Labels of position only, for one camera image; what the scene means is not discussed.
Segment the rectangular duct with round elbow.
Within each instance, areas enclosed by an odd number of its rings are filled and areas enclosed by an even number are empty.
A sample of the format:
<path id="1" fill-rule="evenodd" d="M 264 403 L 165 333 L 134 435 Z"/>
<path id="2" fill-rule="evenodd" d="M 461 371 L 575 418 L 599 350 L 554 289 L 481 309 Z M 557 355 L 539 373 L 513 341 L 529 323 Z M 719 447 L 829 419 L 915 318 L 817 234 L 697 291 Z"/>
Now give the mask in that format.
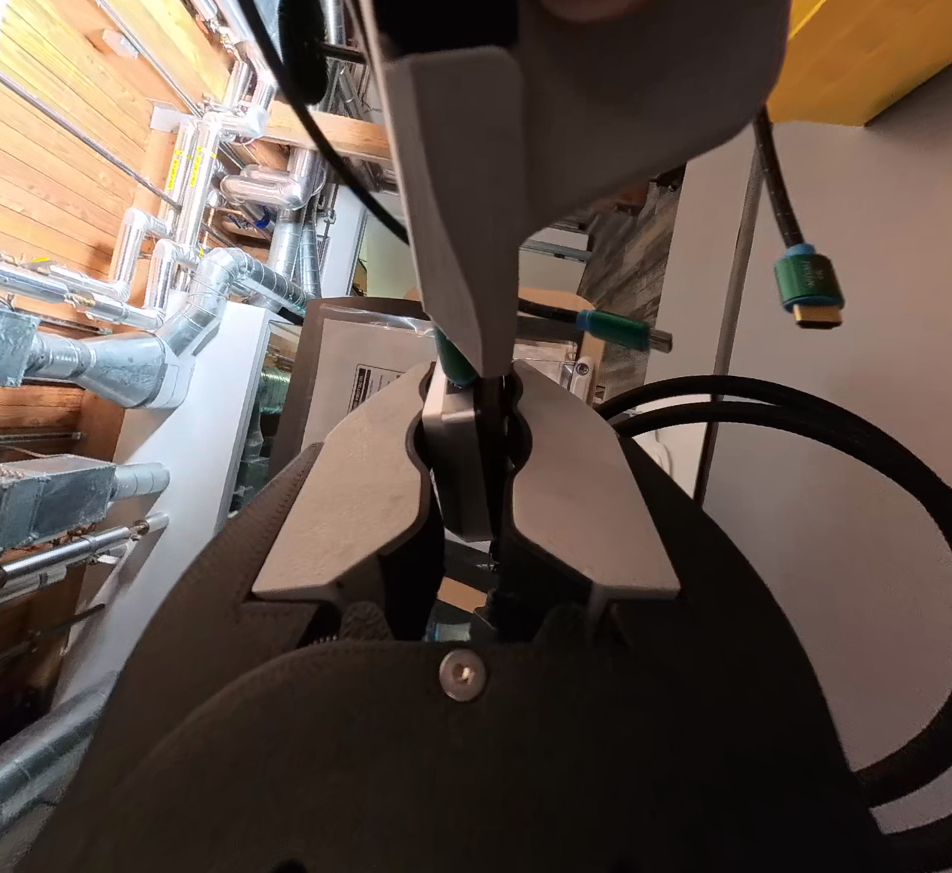
<path id="1" fill-rule="evenodd" d="M 217 248 L 189 263 L 188 294 L 173 310 L 133 308 L 111 296 L 77 295 L 60 279 L 2 266 L 2 288 L 64 303 L 130 332 L 70 339 L 40 332 L 39 318 L 2 308 L 2 386 L 65 381 L 124 408 L 174 409 L 184 402 L 196 358 L 219 330 L 233 295 L 263 298 L 302 322 L 314 294 L 237 248 Z"/>

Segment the rectangular metal duct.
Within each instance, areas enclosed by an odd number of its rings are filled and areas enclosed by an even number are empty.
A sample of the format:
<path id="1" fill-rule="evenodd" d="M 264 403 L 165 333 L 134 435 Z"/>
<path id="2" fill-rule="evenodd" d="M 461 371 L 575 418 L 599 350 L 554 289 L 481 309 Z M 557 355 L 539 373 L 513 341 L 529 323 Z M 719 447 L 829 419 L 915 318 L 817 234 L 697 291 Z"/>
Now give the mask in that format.
<path id="1" fill-rule="evenodd" d="M 114 502 L 159 494 L 171 475 L 161 463 L 117 465 L 72 454 L 1 466 L 1 549 L 47 542 L 100 522 Z"/>

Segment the black pole stand with disc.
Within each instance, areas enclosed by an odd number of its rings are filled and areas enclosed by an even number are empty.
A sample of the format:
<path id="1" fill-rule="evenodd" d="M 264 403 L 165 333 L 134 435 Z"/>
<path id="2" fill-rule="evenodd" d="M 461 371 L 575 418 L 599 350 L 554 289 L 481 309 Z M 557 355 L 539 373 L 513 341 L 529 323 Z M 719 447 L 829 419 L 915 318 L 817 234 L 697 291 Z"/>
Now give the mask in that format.
<path id="1" fill-rule="evenodd" d="M 365 56 L 331 42 L 320 0 L 279 0 L 278 32 L 286 72 L 306 106 L 327 95 L 328 60 L 363 65 Z"/>

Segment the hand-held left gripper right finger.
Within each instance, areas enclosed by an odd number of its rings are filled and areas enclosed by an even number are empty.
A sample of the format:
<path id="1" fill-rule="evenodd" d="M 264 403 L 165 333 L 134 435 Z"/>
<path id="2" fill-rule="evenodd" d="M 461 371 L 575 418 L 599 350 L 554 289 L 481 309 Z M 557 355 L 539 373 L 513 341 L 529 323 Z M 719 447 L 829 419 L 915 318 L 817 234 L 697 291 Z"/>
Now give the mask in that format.
<path id="1" fill-rule="evenodd" d="M 524 361 L 512 367 L 517 462 L 499 537 L 497 635 L 530 641 L 556 608 L 596 628 L 613 604 L 681 584 L 615 430 Z"/>

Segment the wooden post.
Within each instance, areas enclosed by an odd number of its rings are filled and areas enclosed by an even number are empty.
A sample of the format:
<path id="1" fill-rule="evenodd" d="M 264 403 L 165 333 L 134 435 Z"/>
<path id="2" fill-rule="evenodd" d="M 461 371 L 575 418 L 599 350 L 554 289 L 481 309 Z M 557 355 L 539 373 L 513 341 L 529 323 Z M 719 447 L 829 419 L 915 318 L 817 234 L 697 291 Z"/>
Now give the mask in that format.
<path id="1" fill-rule="evenodd" d="M 316 126 L 337 153 L 366 162 L 391 164 L 392 156 L 385 126 L 316 109 L 309 112 Z M 297 148 L 314 148 L 314 142 L 299 117 L 289 104 L 283 102 L 272 103 L 263 139 Z"/>

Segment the instruction sheet in plastic sleeve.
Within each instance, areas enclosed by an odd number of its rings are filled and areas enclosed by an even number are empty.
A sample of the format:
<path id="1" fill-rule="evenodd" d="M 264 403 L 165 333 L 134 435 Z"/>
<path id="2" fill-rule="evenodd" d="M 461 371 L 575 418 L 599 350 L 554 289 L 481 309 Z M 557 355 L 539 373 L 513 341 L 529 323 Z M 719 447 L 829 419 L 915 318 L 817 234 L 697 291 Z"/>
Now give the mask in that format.
<path id="1" fill-rule="evenodd" d="M 347 415 L 412 367 L 437 359 L 432 321 L 405 298 L 327 299 L 318 309 L 319 347 L 306 444 L 321 443 Z M 569 390 L 582 358 L 583 333 L 521 315 L 514 358 Z"/>

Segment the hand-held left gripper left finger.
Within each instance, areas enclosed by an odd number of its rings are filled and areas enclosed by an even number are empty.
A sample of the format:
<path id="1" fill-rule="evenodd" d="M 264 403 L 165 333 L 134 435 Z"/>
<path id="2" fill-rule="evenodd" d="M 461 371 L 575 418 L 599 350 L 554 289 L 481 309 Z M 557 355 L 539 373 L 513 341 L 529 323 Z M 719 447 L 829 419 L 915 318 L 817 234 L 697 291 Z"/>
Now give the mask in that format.
<path id="1" fill-rule="evenodd" d="M 445 528 L 418 448 L 431 362 L 411 367 L 321 445 L 251 593 L 380 609 L 392 635 L 421 641 L 445 575 Z"/>

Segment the grey multiport hub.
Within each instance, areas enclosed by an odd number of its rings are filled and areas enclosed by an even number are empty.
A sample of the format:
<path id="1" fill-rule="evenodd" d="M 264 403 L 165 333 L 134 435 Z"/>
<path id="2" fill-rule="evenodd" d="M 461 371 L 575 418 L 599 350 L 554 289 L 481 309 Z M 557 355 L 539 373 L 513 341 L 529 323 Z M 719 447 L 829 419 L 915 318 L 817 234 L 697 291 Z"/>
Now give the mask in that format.
<path id="1" fill-rule="evenodd" d="M 468 543 L 500 532 L 506 454 L 502 378 L 477 378 L 461 388 L 433 369 L 422 407 L 422 432 L 445 528 Z"/>

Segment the silver insulated pipes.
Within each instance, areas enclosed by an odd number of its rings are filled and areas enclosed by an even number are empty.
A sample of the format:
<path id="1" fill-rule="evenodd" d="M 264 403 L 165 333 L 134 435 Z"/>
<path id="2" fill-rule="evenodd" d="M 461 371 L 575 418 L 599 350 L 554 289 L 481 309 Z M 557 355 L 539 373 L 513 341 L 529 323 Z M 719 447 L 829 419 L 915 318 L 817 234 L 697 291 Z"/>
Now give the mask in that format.
<path id="1" fill-rule="evenodd" d="M 314 157 L 239 0 L 2 0 L 2 316 L 159 326 L 211 251 L 268 243 Z"/>

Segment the shiny metal tube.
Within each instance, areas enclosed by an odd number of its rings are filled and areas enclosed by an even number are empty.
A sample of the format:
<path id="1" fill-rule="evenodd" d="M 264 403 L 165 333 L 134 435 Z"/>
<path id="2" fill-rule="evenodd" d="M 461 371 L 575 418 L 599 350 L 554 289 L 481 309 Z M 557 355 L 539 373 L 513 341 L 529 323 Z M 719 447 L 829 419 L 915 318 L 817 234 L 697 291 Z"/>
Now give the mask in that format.
<path id="1" fill-rule="evenodd" d="M 132 524 L 104 529 L 82 535 L 71 542 L 7 561 L 1 567 L 2 593 L 24 588 L 39 588 L 56 583 L 69 567 L 87 564 L 99 553 L 160 531 L 169 525 L 167 513 L 151 513 Z"/>

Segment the interior glass window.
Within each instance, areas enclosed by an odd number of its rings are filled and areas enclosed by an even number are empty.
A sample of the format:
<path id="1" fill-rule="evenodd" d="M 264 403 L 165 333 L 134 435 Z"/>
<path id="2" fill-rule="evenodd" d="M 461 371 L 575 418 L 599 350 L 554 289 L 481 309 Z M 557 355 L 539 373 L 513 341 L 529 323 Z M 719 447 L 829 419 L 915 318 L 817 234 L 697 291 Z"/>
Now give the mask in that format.
<path id="1" fill-rule="evenodd" d="M 300 335 L 301 328 L 295 324 L 272 322 L 268 327 L 264 355 L 252 377 L 252 400 L 235 471 L 230 517 L 268 483 L 270 457 L 289 395 Z"/>

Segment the silver spiral duct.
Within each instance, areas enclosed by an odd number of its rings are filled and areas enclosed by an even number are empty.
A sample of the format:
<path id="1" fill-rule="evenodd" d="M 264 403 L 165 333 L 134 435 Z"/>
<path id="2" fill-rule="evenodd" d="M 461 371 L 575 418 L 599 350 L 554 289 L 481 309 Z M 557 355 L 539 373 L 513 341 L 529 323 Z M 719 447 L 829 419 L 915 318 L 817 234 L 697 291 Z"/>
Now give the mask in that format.
<path id="1" fill-rule="evenodd" d="M 78 692 L 1 748 L 1 870 L 30 852 L 83 760 L 118 673 Z"/>

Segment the display board with wooden rim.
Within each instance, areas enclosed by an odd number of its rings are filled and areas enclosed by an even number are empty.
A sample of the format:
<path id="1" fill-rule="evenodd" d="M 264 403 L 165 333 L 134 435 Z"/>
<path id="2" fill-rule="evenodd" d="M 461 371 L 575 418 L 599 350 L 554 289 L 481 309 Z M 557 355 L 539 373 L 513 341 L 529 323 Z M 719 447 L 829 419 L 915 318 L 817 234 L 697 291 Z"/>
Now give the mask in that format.
<path id="1" fill-rule="evenodd" d="M 300 451 L 307 446 L 315 444 L 306 444 L 303 441 L 303 437 L 311 404 L 311 391 L 317 365 L 320 334 L 318 309 L 322 302 L 327 299 L 338 298 L 323 298 L 313 301 L 309 304 L 306 311 L 296 360 L 292 370 L 289 395 L 278 427 L 276 443 L 272 454 L 272 462 L 275 466 L 280 466 L 279 460 L 282 460 L 284 464 L 290 462 Z M 521 315 L 538 317 L 526 312 L 519 314 L 519 316 Z M 596 390 L 595 380 L 600 370 L 605 343 L 590 333 L 577 329 L 573 323 L 564 324 L 568 325 L 573 331 L 582 332 L 584 336 L 582 358 L 576 364 L 573 386 L 569 391 L 580 397 L 586 403 L 592 404 Z"/>

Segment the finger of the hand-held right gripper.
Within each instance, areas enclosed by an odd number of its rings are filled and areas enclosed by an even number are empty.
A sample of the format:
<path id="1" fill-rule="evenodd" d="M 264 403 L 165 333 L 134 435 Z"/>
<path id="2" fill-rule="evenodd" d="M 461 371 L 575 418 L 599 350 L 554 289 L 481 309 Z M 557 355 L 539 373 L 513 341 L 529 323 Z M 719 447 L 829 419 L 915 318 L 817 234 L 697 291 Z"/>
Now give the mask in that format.
<path id="1" fill-rule="evenodd" d="M 510 367 L 520 246 L 744 129 L 777 81 L 789 8 L 649 0 L 575 25 L 519 0 L 509 49 L 387 61 L 423 306 L 479 376 Z"/>

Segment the yellow plastic bin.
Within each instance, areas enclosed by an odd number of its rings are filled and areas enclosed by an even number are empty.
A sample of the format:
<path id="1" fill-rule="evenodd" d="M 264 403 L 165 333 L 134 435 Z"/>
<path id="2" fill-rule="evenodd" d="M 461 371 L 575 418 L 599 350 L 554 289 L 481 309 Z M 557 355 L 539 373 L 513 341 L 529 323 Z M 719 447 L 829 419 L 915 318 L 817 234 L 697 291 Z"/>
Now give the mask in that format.
<path id="1" fill-rule="evenodd" d="M 860 127 L 951 62 L 951 0 L 792 0 L 777 124 Z"/>

